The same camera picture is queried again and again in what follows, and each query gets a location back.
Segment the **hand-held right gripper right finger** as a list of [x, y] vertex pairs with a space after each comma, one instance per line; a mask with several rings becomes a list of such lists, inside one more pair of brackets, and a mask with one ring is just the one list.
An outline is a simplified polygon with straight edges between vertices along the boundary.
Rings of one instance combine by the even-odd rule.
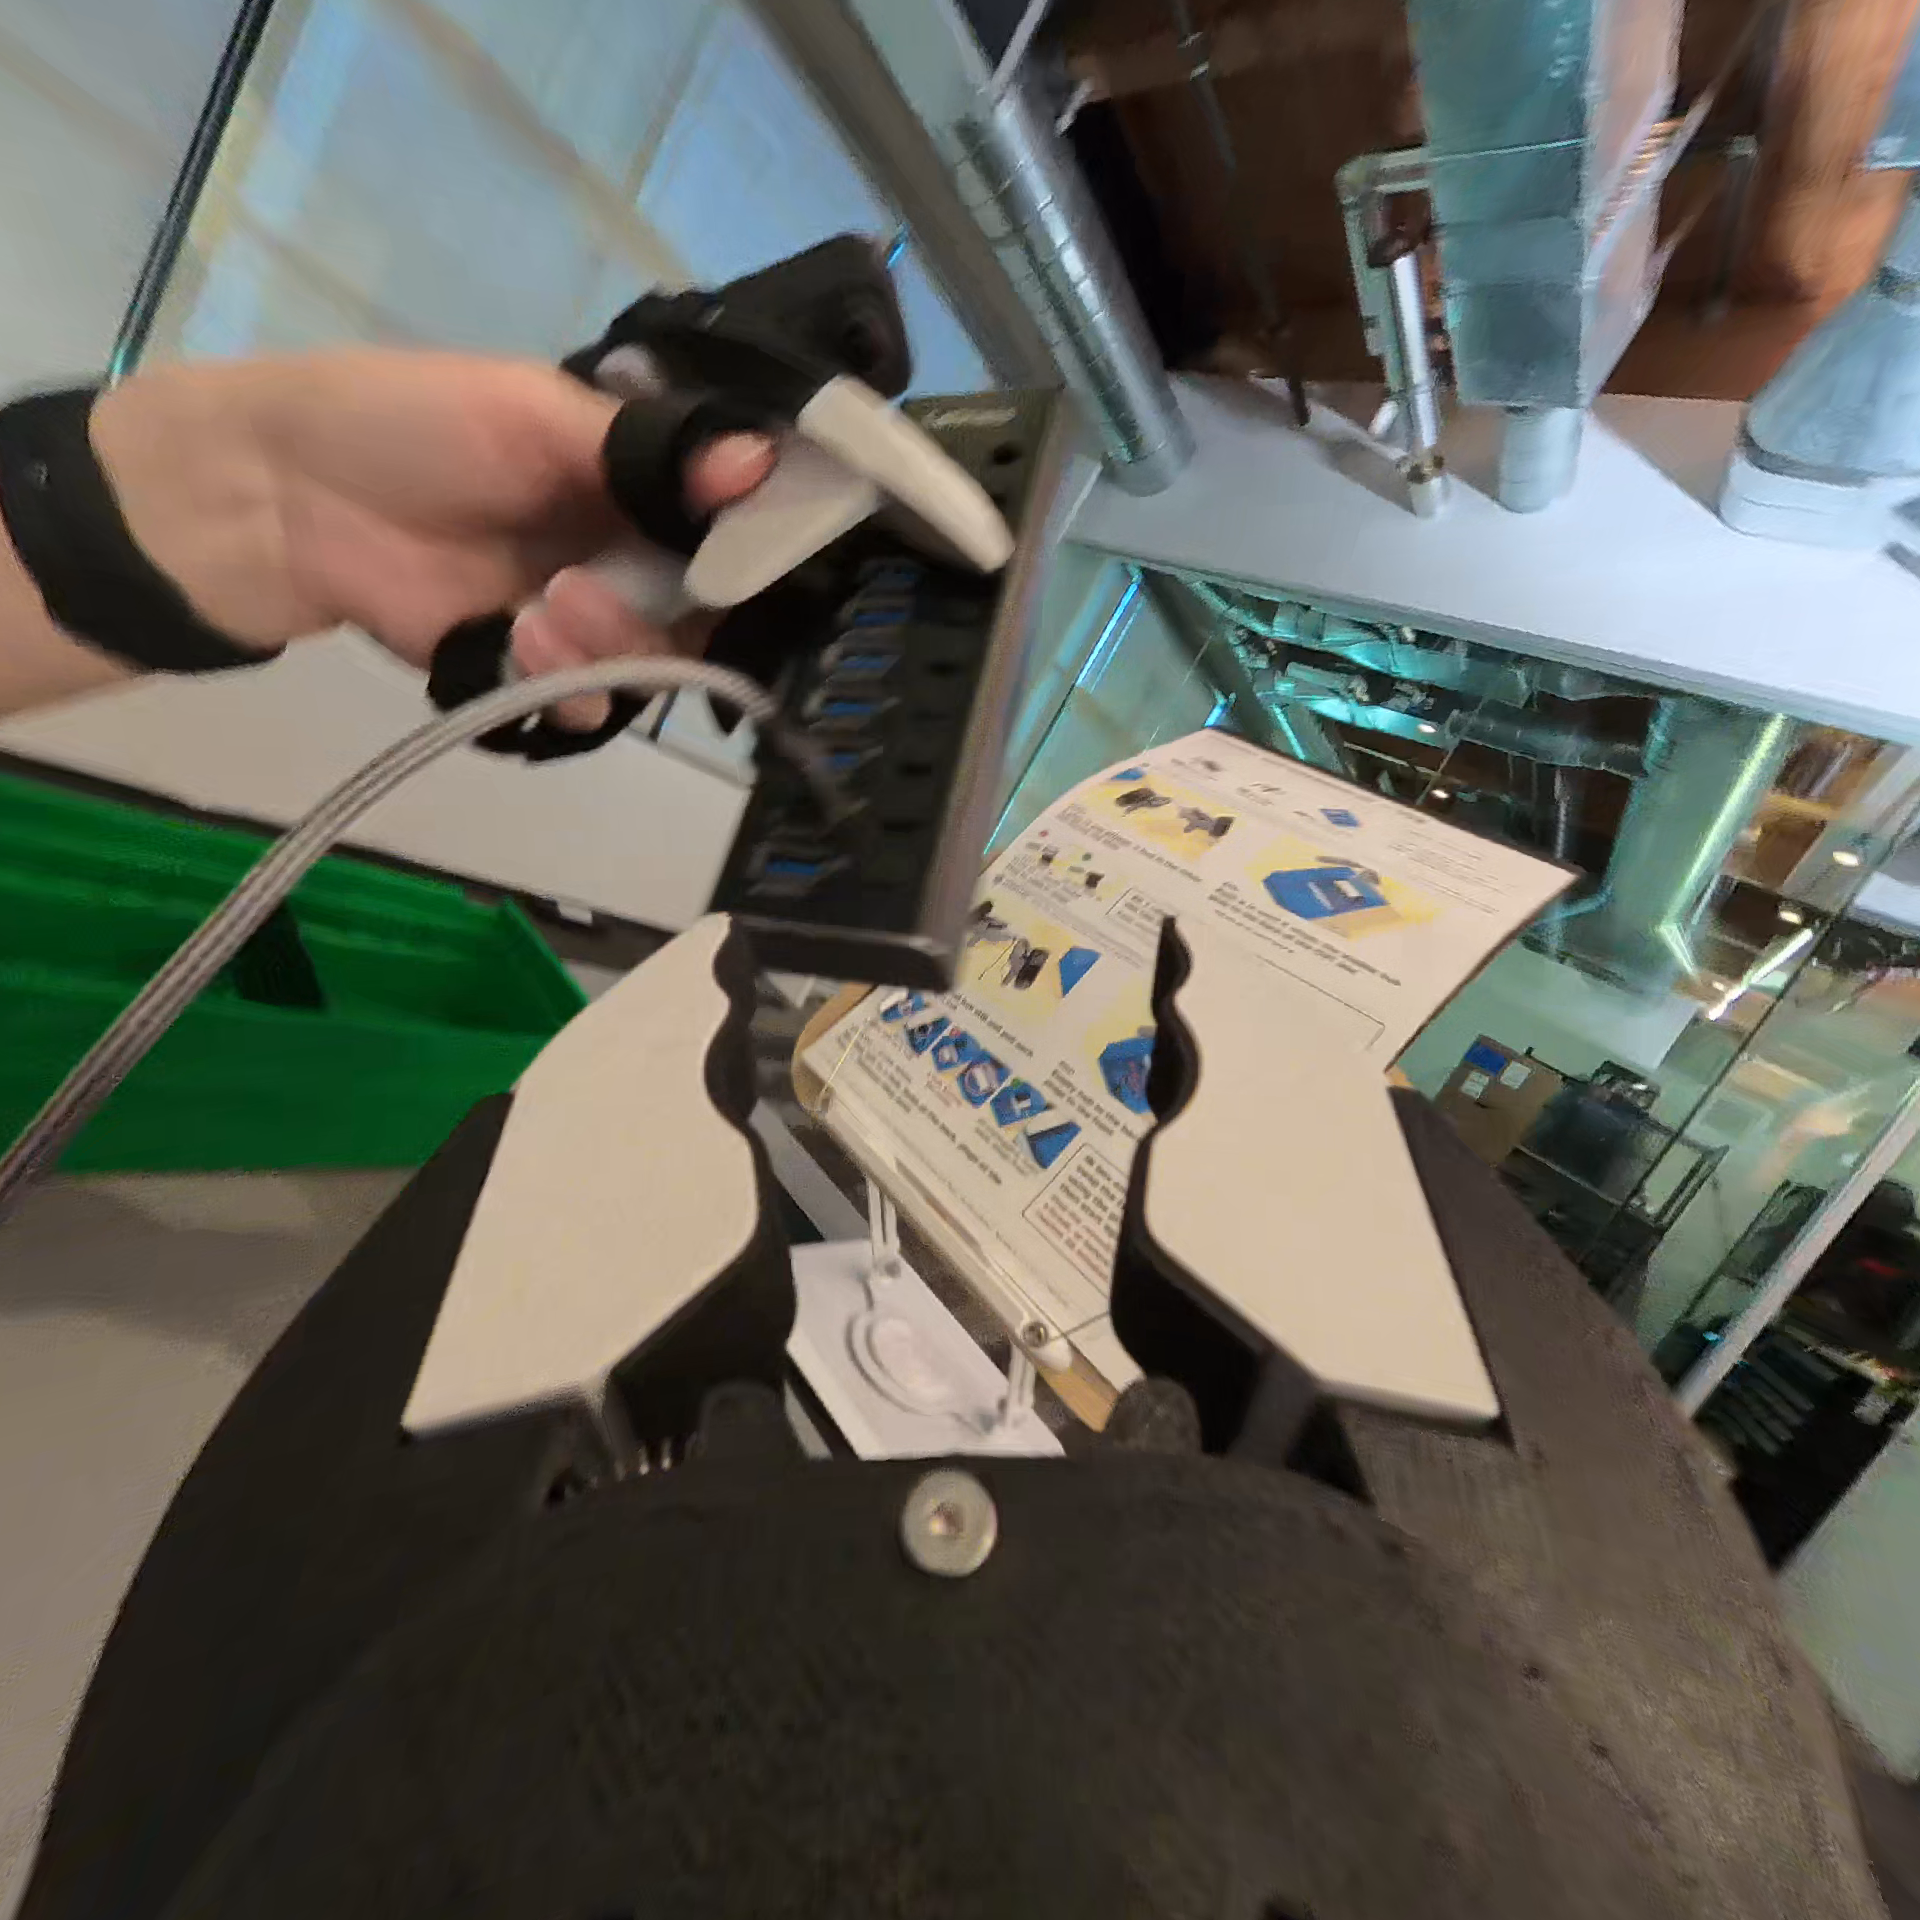
[[1501, 1401], [1392, 1083], [1278, 967], [1165, 918], [1151, 1128], [1128, 1175], [1113, 1334], [1202, 1426], [1364, 1409], [1497, 1426]]

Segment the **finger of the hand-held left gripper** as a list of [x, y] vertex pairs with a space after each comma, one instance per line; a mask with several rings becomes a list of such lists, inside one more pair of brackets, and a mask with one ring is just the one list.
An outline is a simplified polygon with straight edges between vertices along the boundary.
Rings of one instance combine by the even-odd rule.
[[771, 475], [724, 508], [683, 576], [697, 612], [733, 612], [775, 588], [883, 508], [879, 486], [822, 448], [782, 448]]
[[972, 573], [996, 576], [1015, 557], [1015, 536], [987, 486], [861, 379], [825, 379], [800, 405], [794, 427]]

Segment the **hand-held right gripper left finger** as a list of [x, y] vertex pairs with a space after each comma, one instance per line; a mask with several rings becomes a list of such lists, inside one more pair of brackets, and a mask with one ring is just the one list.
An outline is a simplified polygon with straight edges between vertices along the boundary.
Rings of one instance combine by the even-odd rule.
[[756, 955], [710, 914], [521, 1075], [403, 1426], [581, 1409], [692, 1436], [782, 1389], [794, 1274], [760, 1139]]

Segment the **green plastic bin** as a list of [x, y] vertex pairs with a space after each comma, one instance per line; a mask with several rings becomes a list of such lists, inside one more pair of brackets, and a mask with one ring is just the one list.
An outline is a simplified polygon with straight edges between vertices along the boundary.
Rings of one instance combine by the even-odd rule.
[[[268, 836], [2, 778], [2, 1148]], [[515, 906], [328, 859], [59, 1173], [417, 1165], [585, 993]]]

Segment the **black usb hub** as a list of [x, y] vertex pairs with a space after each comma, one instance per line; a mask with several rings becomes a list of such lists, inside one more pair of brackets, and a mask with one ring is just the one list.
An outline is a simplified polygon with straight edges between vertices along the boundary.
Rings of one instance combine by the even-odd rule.
[[990, 493], [1011, 559], [979, 576], [885, 510], [721, 619], [710, 659], [775, 693], [785, 727], [829, 766], [842, 809], [829, 820], [760, 742], [710, 908], [745, 931], [765, 969], [944, 990], [1045, 649], [1041, 599], [1082, 423], [1061, 388], [913, 400], [905, 413]]

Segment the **person's left forearm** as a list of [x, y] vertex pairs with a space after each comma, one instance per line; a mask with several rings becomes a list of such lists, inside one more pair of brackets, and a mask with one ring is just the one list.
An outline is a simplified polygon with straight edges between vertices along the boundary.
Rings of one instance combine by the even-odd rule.
[[127, 669], [68, 638], [33, 578], [2, 549], [2, 721], [59, 708], [127, 681]]

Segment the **person's left hand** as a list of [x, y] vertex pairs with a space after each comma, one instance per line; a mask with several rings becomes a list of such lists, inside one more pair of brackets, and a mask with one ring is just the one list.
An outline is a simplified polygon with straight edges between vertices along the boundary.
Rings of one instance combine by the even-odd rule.
[[356, 628], [425, 669], [450, 628], [515, 612], [509, 656], [546, 675], [692, 659], [716, 628], [648, 621], [595, 573], [634, 533], [615, 416], [554, 366], [328, 349], [135, 372], [87, 438], [135, 546], [245, 649]]

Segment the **cardboard box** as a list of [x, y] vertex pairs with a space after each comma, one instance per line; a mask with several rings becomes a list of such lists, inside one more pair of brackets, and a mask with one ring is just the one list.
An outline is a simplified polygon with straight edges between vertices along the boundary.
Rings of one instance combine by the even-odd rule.
[[1501, 1165], [1569, 1083], [1557, 1067], [1529, 1047], [1484, 1034], [1467, 1045], [1461, 1066], [1451, 1071], [1437, 1094], [1437, 1110], [1478, 1162]]

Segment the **printed instruction sheet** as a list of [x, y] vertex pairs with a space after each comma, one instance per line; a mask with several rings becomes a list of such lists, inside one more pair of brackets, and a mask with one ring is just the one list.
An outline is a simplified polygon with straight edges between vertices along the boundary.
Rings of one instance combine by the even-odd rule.
[[810, 1110], [996, 1312], [1110, 1384], [1113, 1243], [1151, 1128], [1158, 923], [1278, 975], [1392, 1067], [1570, 870], [1232, 732], [1073, 784], [992, 854], [946, 990], [870, 990], [794, 1056]]

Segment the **white stand base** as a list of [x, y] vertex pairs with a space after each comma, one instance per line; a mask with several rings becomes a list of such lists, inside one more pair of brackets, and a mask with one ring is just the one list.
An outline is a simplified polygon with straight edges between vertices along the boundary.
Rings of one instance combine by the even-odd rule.
[[861, 1461], [1061, 1456], [1029, 1360], [998, 1369], [905, 1262], [897, 1212], [870, 1186], [854, 1238], [789, 1253], [786, 1339], [810, 1399]]

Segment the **white beam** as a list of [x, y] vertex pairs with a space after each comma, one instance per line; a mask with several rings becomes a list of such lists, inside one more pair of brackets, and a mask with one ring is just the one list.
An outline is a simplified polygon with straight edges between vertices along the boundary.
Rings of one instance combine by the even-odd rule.
[[1309, 388], [1309, 426], [1261, 384], [1180, 376], [1192, 461], [1155, 497], [1098, 477], [1067, 536], [1358, 619], [1917, 746], [1917, 576], [1857, 549], [1768, 541], [1715, 516], [1742, 403], [1600, 396], [1569, 497], [1497, 500], [1500, 427], [1448, 423], [1437, 516], [1372, 441], [1379, 388]]

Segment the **spiral metal air duct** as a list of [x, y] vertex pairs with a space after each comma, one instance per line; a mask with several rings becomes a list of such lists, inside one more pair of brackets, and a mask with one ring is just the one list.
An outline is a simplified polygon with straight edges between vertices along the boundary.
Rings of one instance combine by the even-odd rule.
[[1107, 221], [1041, 97], [1026, 83], [975, 93], [953, 121], [953, 146], [972, 219], [1083, 403], [1116, 491], [1165, 493], [1192, 463], [1190, 423]]

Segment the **clear acrylic bracket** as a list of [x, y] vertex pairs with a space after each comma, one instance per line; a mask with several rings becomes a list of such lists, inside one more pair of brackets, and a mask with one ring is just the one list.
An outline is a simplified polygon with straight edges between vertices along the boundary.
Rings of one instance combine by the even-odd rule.
[[1557, 210], [1576, 185], [1570, 141], [1433, 158], [1362, 153], [1340, 169], [1340, 214], [1386, 400], [1372, 434], [1399, 461], [1417, 516], [1448, 500], [1445, 376], [1500, 416], [1497, 500], [1529, 516], [1570, 493], [1587, 413], [1644, 329], [1671, 256], [1703, 219], [1661, 230], [1674, 169], [1721, 159], [1731, 221], [1760, 152], [1708, 141], [1681, 118], [1654, 124], [1593, 214]]

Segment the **rectangular metal air duct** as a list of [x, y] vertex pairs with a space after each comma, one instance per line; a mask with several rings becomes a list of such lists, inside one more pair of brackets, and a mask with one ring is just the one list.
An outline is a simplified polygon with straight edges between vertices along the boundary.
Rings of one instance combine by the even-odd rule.
[[1660, 279], [1681, 4], [1408, 4], [1461, 403], [1500, 407], [1500, 503], [1570, 493]]

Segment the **tapered metal air duct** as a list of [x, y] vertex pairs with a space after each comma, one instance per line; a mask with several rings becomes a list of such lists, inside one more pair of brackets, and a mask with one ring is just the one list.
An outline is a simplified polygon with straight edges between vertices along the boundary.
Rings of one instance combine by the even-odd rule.
[[1743, 290], [1824, 303], [1746, 403], [1718, 516], [1917, 551], [1917, 4], [1791, 4]]

